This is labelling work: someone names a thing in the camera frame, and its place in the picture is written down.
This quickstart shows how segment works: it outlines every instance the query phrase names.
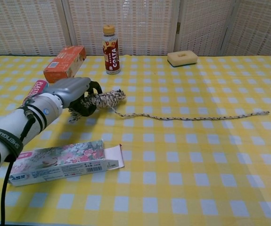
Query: rope toy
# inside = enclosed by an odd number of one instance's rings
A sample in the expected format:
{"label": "rope toy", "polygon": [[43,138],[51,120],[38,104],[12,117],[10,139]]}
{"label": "rope toy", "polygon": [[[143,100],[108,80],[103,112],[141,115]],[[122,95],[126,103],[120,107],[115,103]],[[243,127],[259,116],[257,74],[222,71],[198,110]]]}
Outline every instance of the rope toy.
{"label": "rope toy", "polygon": [[[185,117],[158,117],[153,116],[150,114],[145,113],[132,113],[132,114],[121,114],[115,110],[115,106],[118,105],[122,100],[126,98],[125,93],[122,90],[113,90],[107,93],[102,94],[90,94],[87,97],[84,98],[84,100],[81,100],[81,104],[88,108],[89,106],[95,105],[97,109],[101,108],[111,108],[117,115],[119,115],[122,118],[130,118],[130,117],[147,117],[151,119],[161,120],[161,121],[170,121],[170,120],[180,120],[180,121],[217,121],[217,120],[232,120],[232,119],[242,119],[247,118],[251,116],[257,116],[257,115],[268,115],[269,111],[262,111],[262,112],[255,112],[255,113],[248,113],[248,114],[241,114],[241,115],[235,115],[235,116],[220,116],[220,117],[197,117],[197,118],[185,118]],[[79,120],[82,115],[74,110],[73,108],[69,108],[69,112],[71,114],[72,121]]]}

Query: yellow checkered tablecloth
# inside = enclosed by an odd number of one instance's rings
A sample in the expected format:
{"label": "yellow checkered tablecloth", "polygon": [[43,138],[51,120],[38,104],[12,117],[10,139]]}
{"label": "yellow checkered tablecloth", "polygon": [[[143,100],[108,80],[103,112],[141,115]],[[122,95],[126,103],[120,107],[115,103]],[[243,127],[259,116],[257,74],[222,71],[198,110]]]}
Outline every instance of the yellow checkered tablecloth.
{"label": "yellow checkered tablecloth", "polygon": [[[0,56],[0,117],[19,107],[52,57]],[[89,56],[77,76],[122,89],[122,113],[217,116],[271,112],[271,56],[122,56],[107,75]],[[68,225],[271,226],[271,113],[232,121],[121,119],[111,110],[69,123],[63,114],[25,151],[104,139],[123,145],[120,170],[13,187],[6,220]],[[0,169],[0,193],[6,165]]]}

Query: small cardboard box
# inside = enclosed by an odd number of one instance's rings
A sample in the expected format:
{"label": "small cardboard box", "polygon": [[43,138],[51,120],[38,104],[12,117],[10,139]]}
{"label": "small cardboard box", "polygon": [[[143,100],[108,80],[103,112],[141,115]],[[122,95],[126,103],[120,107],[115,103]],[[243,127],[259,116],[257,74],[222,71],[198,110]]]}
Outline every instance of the small cardboard box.
{"label": "small cardboard box", "polygon": [[121,167],[121,146],[104,149],[99,140],[23,152],[15,161],[8,182],[21,186]]}
{"label": "small cardboard box", "polygon": [[85,58],[84,46],[65,47],[44,69],[44,76],[49,83],[72,78],[78,72]]}

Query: barcode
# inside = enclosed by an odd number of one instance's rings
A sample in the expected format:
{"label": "barcode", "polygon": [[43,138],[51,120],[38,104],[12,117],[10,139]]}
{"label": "barcode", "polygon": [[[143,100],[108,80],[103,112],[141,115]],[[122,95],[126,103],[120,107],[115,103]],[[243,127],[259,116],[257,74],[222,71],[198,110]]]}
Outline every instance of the barcode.
{"label": "barcode", "polygon": [[56,67],[59,62],[52,62],[48,67]]}
{"label": "barcode", "polygon": [[86,171],[88,173],[96,172],[96,171],[101,171],[102,167],[101,166],[96,166],[96,167],[91,167],[91,168],[86,168]]}

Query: floral box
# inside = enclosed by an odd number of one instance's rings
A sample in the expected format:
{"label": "floral box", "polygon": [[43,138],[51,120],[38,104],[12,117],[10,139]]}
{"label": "floral box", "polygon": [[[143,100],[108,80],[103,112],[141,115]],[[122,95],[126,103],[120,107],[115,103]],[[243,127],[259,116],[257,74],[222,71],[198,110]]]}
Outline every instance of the floral box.
{"label": "floral box", "polygon": [[22,152],[15,161],[9,183],[21,186],[124,166],[121,146],[104,149],[103,141]]}

